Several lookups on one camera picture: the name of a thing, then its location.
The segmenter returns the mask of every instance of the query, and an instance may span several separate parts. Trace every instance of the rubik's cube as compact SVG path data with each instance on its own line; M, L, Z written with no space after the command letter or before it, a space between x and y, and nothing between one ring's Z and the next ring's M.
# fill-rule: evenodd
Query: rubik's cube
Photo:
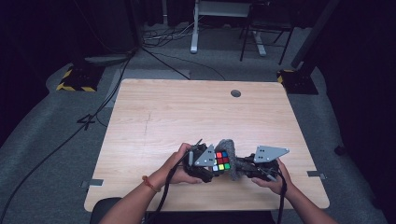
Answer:
M221 175L226 170L230 170L230 158L226 151L218 151L215 153L215 165L212 167L214 175Z

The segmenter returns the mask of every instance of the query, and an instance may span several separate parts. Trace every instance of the wooden table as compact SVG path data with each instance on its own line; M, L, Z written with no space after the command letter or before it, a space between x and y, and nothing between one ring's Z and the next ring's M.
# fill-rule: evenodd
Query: wooden table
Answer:
M231 96L232 90L241 92ZM101 199L123 197L157 170L183 142L203 138L209 146L233 139L236 156L246 157L258 145L287 147L281 160L295 185L320 208L329 200L283 87L278 83L125 79L108 124L85 208ZM148 210L155 210L158 193ZM163 211L273 210L279 196L245 176L228 175L211 183L171 185ZM285 208L291 208L285 200Z

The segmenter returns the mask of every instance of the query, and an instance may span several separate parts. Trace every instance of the person's right arm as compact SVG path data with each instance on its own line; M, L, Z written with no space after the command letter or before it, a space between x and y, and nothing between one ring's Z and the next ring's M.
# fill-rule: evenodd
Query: person's right arm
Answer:
M327 215L323 210L318 208L314 203L311 202L292 182L288 170L285 164L281 160L277 160L279 163L279 168L282 175L285 177L286 183L288 185L288 190L286 191L285 198L291 203L294 210L297 212L303 223L321 223L330 224L337 223L332 217ZM276 182L267 182L259 178L251 178L255 184L269 188L272 192L280 194L282 188L282 179L280 176L277 177Z

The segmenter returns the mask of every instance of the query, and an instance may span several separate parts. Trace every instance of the black pants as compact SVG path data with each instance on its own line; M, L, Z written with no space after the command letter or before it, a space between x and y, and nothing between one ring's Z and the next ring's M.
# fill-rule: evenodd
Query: black pants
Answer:
M120 200L108 198L99 201L92 210L91 224L97 224L107 211ZM153 224L275 224L269 211L244 212L161 212L152 222Z

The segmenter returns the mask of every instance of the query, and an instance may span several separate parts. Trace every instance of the orange bracelet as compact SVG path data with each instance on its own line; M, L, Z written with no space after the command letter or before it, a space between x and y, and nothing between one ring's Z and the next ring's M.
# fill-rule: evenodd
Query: orange bracelet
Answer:
M149 186L152 190L154 190L155 192L161 192L161 189L156 189L156 188L154 188L154 186L152 186L152 184L150 184L149 183L149 178L146 176L146 175L143 175L142 176L142 180L143 180L143 183L146 185L146 186Z

